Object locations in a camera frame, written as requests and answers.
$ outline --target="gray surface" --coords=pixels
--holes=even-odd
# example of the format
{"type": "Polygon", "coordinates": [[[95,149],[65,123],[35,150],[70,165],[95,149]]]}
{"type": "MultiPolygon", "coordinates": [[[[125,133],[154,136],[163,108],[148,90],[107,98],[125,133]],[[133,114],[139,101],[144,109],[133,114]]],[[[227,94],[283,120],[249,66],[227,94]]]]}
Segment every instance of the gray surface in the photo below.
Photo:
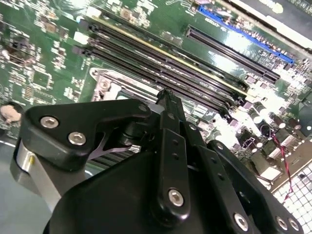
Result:
{"type": "Polygon", "coordinates": [[[51,213],[41,197],[13,180],[13,150],[0,143],[0,234],[42,234],[51,213]]]}

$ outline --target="black metal bracket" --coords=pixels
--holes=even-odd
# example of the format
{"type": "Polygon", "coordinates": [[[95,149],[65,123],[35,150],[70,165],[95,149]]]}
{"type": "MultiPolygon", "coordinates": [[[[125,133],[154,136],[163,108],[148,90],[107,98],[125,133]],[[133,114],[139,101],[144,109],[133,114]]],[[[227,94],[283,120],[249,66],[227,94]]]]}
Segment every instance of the black metal bracket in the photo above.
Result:
{"type": "Polygon", "coordinates": [[[40,106],[25,113],[20,132],[25,148],[56,171],[81,169],[94,150],[141,146],[139,154],[66,192],[53,212],[50,234],[303,233],[225,145],[204,143],[197,127],[185,121],[179,98],[168,91],[158,98],[165,109],[160,115],[133,99],[40,106]],[[48,128],[43,117],[58,124],[48,128]],[[83,144],[73,144],[72,132],[83,134],[83,144]]]}
{"type": "Polygon", "coordinates": [[[78,170],[84,167],[89,154],[96,148],[97,133],[110,132],[150,115],[150,109],[135,99],[37,106],[26,111],[20,138],[29,151],[43,156],[52,164],[68,171],[78,170]],[[44,127],[41,123],[43,117],[55,118],[58,125],[44,127]],[[74,132],[84,135],[86,142],[83,145],[69,141],[69,134],[74,132]]]}

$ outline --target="silver screw head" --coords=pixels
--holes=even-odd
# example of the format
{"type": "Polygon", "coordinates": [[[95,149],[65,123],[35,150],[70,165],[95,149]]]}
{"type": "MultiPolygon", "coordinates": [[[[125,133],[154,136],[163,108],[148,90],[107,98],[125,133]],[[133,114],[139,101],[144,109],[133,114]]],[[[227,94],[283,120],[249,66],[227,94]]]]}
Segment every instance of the silver screw head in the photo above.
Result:
{"type": "Polygon", "coordinates": [[[190,128],[191,128],[192,130],[196,130],[195,125],[193,125],[192,123],[190,123],[190,128]]]}
{"type": "Polygon", "coordinates": [[[184,199],[182,194],[175,189],[171,189],[168,192],[169,200],[174,204],[175,206],[182,206],[184,203],[184,199]]]}
{"type": "Polygon", "coordinates": [[[277,221],[278,225],[279,225],[282,229],[284,229],[285,231],[288,229],[288,228],[287,228],[287,224],[285,223],[285,221],[284,221],[281,217],[276,216],[276,221],[277,221]]]}
{"type": "Polygon", "coordinates": [[[221,145],[219,142],[216,145],[219,149],[223,150],[223,145],[221,145]]]}
{"type": "Polygon", "coordinates": [[[175,116],[173,114],[171,114],[171,113],[168,113],[168,116],[169,116],[170,119],[175,119],[175,116]]]}
{"type": "Polygon", "coordinates": [[[40,123],[45,128],[56,128],[59,125],[59,122],[56,118],[51,116],[45,116],[41,118],[40,123]]]}
{"type": "Polygon", "coordinates": [[[144,106],[144,105],[139,105],[138,108],[139,108],[141,111],[147,111],[147,108],[146,108],[146,106],[144,106]]]}
{"type": "Polygon", "coordinates": [[[234,220],[236,224],[243,230],[244,232],[248,231],[248,222],[246,219],[239,213],[234,213],[234,220]]]}
{"type": "Polygon", "coordinates": [[[86,143],[86,137],[84,134],[79,132],[73,132],[68,135],[68,140],[73,145],[83,145],[86,143]]]}
{"type": "Polygon", "coordinates": [[[297,224],[292,218],[289,218],[288,221],[290,222],[291,226],[292,226],[296,231],[299,230],[298,224],[297,224]]]}

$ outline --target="green circuit board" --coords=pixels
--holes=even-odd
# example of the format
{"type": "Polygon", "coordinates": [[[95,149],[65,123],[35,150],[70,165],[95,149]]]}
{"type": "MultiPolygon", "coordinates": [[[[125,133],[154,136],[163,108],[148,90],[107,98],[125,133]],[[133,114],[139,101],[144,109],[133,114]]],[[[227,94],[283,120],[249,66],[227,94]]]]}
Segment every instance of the green circuit board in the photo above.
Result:
{"type": "MultiPolygon", "coordinates": [[[[223,17],[226,25],[198,12],[198,7],[197,3],[190,0],[0,0],[0,102],[5,104],[12,101],[27,110],[33,105],[92,101],[97,86],[95,77],[90,74],[90,69],[94,68],[116,71],[135,78],[134,74],[109,61],[84,58],[73,53],[74,45],[81,46],[81,41],[79,43],[75,39],[77,32],[92,36],[79,26],[81,20],[87,20],[119,28],[172,56],[180,56],[176,49],[186,51],[231,75],[234,79],[228,82],[229,87],[238,88],[236,80],[246,83],[249,90],[243,90],[242,93],[250,100],[269,105],[268,108],[282,119],[297,117],[299,102],[311,90],[311,55],[291,46],[289,42],[278,40],[226,9],[218,1],[206,1],[204,7],[223,17]],[[252,35],[271,50],[287,56],[293,61],[292,64],[227,25],[252,35]],[[240,66],[211,47],[188,38],[186,34],[189,26],[274,71],[280,79],[268,82],[254,74],[252,69],[240,66]],[[16,48],[12,49],[16,41],[24,41],[27,45],[17,52],[16,48]]],[[[153,93],[162,87],[145,83],[138,88],[140,92],[146,89],[145,85],[151,88],[150,101],[155,101],[153,93]]],[[[205,84],[198,85],[210,88],[205,84]]],[[[118,97],[133,96],[121,90],[118,97]]],[[[188,109],[188,120],[194,123],[197,123],[198,118],[210,122],[217,114],[187,99],[183,103],[185,109],[188,109]]],[[[205,138],[221,125],[211,125],[210,130],[205,132],[205,138]]],[[[8,123],[0,119],[0,128],[5,129],[11,138],[17,138],[19,126],[19,121],[8,123]]],[[[233,128],[233,132],[239,132],[241,127],[233,128]]]]}

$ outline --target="blue pcie slot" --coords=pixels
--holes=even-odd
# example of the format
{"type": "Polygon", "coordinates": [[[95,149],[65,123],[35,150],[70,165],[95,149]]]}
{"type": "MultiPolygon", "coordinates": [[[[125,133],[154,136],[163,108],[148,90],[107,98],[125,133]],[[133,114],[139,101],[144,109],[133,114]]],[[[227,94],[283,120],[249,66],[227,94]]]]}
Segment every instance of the blue pcie slot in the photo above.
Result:
{"type": "Polygon", "coordinates": [[[280,58],[281,58],[282,60],[284,60],[285,62],[288,62],[288,63],[290,63],[290,64],[293,63],[293,60],[292,60],[291,58],[289,58],[289,57],[287,57],[287,56],[281,54],[281,53],[278,52],[278,51],[274,51],[274,50],[270,49],[268,45],[266,45],[266,44],[264,44],[264,43],[258,41],[256,38],[253,38],[253,37],[249,36],[247,33],[243,32],[243,31],[241,31],[241,30],[239,30],[239,29],[237,29],[237,28],[234,28],[234,27],[232,27],[232,26],[230,26],[230,25],[225,24],[225,23],[223,22],[223,20],[222,20],[221,17],[216,16],[216,15],[214,15],[213,13],[207,11],[203,6],[199,6],[198,11],[199,11],[200,13],[202,13],[203,15],[205,15],[205,16],[211,18],[213,21],[215,21],[215,22],[221,24],[223,27],[225,27],[225,28],[227,28],[227,29],[230,29],[230,30],[232,30],[232,31],[235,31],[235,32],[237,32],[237,33],[239,33],[240,35],[244,36],[244,37],[247,38],[248,40],[252,41],[252,42],[255,43],[256,45],[258,45],[259,47],[261,47],[262,49],[264,49],[264,50],[266,50],[266,51],[268,51],[268,52],[270,52],[270,53],[272,53],[272,54],[274,54],[274,55],[280,57],[280,58]]]}

